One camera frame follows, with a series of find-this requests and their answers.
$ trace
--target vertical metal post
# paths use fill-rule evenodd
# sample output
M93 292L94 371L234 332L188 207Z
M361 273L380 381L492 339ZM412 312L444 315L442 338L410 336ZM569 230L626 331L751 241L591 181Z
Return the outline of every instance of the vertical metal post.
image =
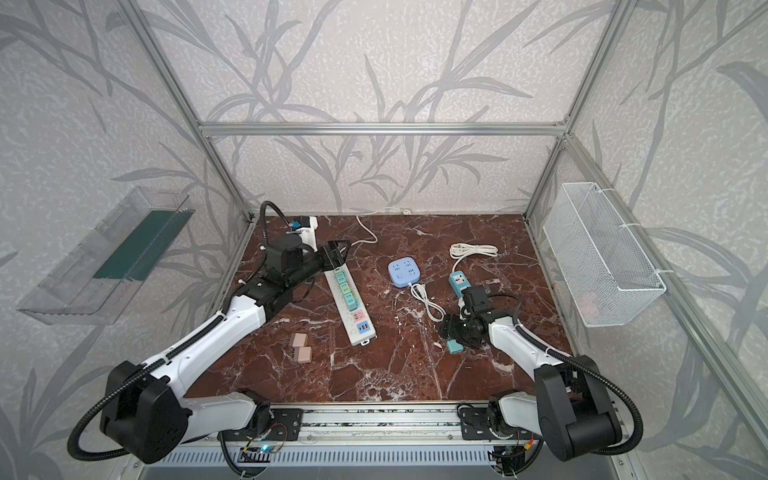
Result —
M192 103L182 90L173 68L171 68L167 58L165 58L165 54L160 48L160 44L155 38L147 19L144 17L144 14L141 13L141 8L138 3L136 3L136 0L115 0L115 2L118 4L126 25L132 30L139 45L149 57L150 63L162 80L171 98L173 98L174 103L179 108L181 116L187 123L192 136L197 140L200 149L210 162L211 167L213 167L214 172L216 172L216 175L223 182L227 192L232 196L232 200L235 205L237 205L238 210L240 210L245 218L250 221L252 213L250 212L248 204L235 186L227 167L224 165L221 157L219 157L219 154L216 152L210 139L204 137L200 132L200 121L192 108Z
M608 23L605 25L605 30L598 43L598 47L592 55L592 60L587 67L587 71L584 73L584 78L581 80L581 85L576 92L571 107L568 109L568 114L565 115L565 131L564 134L568 136L576 125L579 117L584 111L584 107L587 105L589 97L595 86L600 80L600 76L605 70L605 65L608 63L608 59L616 48L616 44L621 38L621 34L624 33L624 28L629 22L629 18L634 10L634 6L637 4L637 0L617 0L614 10L611 12L611 17L608 19ZM528 202L528 207L525 209L525 217L528 218L536 208L536 203L541 198L541 193L544 191L547 182L552 176L555 168L557 168L558 155L557 152L561 149L562 138L558 139L558 143L555 145L554 150L549 154L547 165L544 168L544 172L541 174L536 189L531 195L531 201Z

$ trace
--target white mesh basket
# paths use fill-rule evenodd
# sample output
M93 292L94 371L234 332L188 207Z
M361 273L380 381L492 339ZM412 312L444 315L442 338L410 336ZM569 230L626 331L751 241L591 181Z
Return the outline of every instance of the white mesh basket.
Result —
M562 184L544 232L586 326L624 325L667 289L595 183Z

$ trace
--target wall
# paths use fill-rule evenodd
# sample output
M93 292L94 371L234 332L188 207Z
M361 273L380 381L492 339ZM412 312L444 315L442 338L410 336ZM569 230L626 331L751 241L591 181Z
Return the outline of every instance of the wall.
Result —
M140 3L205 121L554 122L614 1ZM217 140L252 204L315 213L522 212L554 143Z
M768 2L638 2L576 136L768 392ZM626 326L585 329L541 223L574 342L644 415L649 478L768 478L768 459L663 300Z
M204 319L245 223L111 2L0 2L0 478L107 478L66 437L124 359ZM135 186L186 191L187 227L111 326L15 310ZM88 430L84 445L115 445Z

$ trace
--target gray floor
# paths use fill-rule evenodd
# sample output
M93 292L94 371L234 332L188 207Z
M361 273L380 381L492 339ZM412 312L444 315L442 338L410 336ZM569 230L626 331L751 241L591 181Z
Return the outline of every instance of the gray floor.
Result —
M237 476L227 467L223 468L152 468L146 467L141 474L141 480L166 480L169 478L184 478L184 480L234 480ZM259 480L347 480L365 478L366 480L411 480L423 478L440 478L441 480L498 480L502 478L491 468L486 467L279 467L267 468ZM609 457L599 455L584 455L569 462L560 462L544 446L541 454L531 467L518 475L525 480L544 480L557 478L560 480L618 480L613 463Z

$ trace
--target metal beam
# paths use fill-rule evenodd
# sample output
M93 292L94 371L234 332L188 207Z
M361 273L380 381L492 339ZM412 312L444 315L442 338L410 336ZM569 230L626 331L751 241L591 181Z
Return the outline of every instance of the metal beam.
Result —
M562 135L564 125L545 123L234 123L207 122L200 132L219 135Z
M216 152L213 144L208 138L205 138L205 136L200 133L200 130L197 127L200 122L197 120L192 104L182 90L179 81L176 79L174 70L171 68L170 62L160 48L160 44L155 38L147 19L144 17L144 14L141 13L141 8L138 3L136 3L136 0L116 0L116 2L120 7L126 25L132 30L139 45L149 57L150 63L162 80L165 88L168 90L168 94L170 94L170 97L174 100L181 116L184 118L184 122L187 124L191 134L197 141L198 146L210 162L216 175L223 182L224 187L231 195L238 210L240 210L245 218L250 221L251 212L248 204L235 186L229 171L224 166L224 163Z
M603 171L575 135L569 134L563 141L563 145L587 181L593 181L603 189L613 188L611 182L605 177ZM626 223L639 223L615 190L606 190L605 194ZM634 234L637 242L656 268L673 270L643 227L634 227ZM723 337L715 330L712 322L691 296L680 277L675 274L662 274L666 275L664 282L667 284L667 293L664 295L664 299L667 301L667 305L680 326L683 327L691 343L696 347L704 363L720 382L723 392L733 403L733 407L741 414L747 428L768 455L768 399L760 391L749 373L746 372Z
M605 30L603 30L603 35L600 38L598 47L595 49L594 55L592 55L592 59L589 62L589 66L587 66L587 71L584 73L584 78L581 79L581 84L576 91L576 96L574 97L573 102L571 102L571 107L568 109L568 113L565 115L565 129L563 133L570 134L574 130L576 122L584 111L584 107L587 106L587 100L589 100L600 76L603 74L603 70L605 70L605 65L608 63L611 53L613 53L616 48L616 44L619 42L621 34L624 33L624 28L626 28L627 23L629 22L635 4L637 4L637 0L618 0L616 2L616 5L611 12L611 17L605 25ZM536 184L536 189L534 190L533 195L531 195L531 201L528 202L528 207L525 209L526 217L529 217L534 208L536 208L536 203L541 197L541 192L544 190L552 173L557 167L560 149L561 145L558 142L558 144L555 145L555 149L549 155L547 165L544 168L544 173Z

